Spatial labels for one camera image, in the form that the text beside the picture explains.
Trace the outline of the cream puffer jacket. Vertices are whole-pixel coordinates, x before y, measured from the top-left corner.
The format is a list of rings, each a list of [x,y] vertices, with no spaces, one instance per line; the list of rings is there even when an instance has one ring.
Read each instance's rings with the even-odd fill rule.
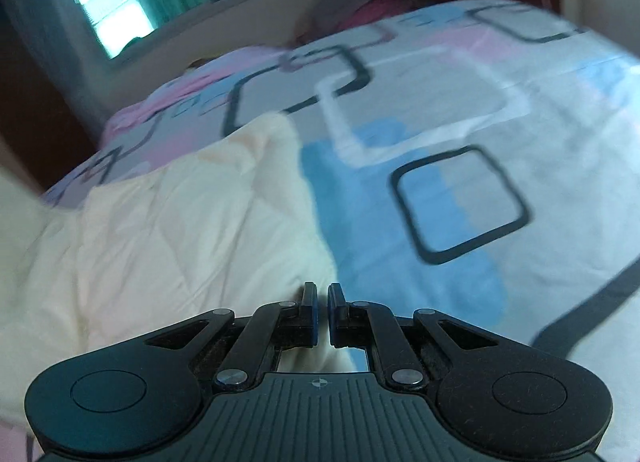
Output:
[[[59,361],[227,307],[250,315],[337,278],[287,115],[50,207],[1,175],[1,420]]]

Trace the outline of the pile of folded clothes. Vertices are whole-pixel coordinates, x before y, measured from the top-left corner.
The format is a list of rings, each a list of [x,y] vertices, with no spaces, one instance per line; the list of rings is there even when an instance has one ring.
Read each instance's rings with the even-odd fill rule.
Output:
[[[320,0],[297,22],[294,45],[307,44],[433,4],[433,0]]]

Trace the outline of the patterned bed sheet mattress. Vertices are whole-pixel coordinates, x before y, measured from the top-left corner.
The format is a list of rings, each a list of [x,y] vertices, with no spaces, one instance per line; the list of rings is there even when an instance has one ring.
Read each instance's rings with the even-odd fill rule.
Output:
[[[520,2],[427,7],[208,85],[37,198],[77,209],[268,112],[295,126],[346,297],[581,364],[614,400],[600,455],[638,459],[636,56]]]

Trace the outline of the pink blanket pillow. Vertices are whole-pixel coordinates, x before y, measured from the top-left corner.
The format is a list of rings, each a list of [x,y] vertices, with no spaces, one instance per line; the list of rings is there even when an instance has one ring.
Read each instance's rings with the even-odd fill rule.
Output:
[[[192,63],[180,77],[160,85],[145,100],[115,112],[105,123],[100,137],[100,147],[105,147],[115,137],[127,133],[158,111],[198,94],[206,86],[247,71],[270,59],[281,58],[287,52],[290,52],[289,48],[250,45],[213,59],[201,59],[198,63]]]

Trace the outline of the grey left curtain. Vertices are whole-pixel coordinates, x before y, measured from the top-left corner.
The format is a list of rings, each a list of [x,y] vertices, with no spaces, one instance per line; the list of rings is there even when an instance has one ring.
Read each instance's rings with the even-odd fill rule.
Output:
[[[108,111],[91,92],[70,25],[79,22],[73,0],[1,0],[9,21],[36,64],[53,83],[91,141],[99,141]]]

